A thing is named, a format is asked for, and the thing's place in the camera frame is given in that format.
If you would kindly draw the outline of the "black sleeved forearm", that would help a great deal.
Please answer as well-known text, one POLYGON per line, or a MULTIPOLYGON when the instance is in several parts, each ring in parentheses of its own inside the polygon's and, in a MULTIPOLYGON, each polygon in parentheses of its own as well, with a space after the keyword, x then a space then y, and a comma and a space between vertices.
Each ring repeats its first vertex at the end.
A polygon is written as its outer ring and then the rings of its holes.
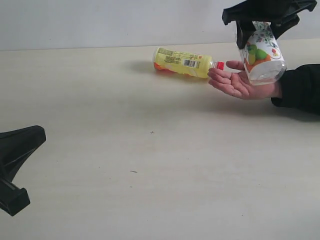
POLYGON ((320 65, 306 64, 287 70, 279 80, 281 97, 272 97, 276 107, 320 114, 320 65))

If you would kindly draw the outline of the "open human hand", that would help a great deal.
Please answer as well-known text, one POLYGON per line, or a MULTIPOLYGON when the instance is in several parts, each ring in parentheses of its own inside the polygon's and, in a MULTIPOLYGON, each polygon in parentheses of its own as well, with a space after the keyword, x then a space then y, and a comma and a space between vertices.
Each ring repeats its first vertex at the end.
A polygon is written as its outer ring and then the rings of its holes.
POLYGON ((266 85, 251 85, 241 61, 228 60, 225 65, 239 72, 211 68, 208 71, 209 84, 219 91, 242 100, 282 97, 282 89, 278 81, 266 85))

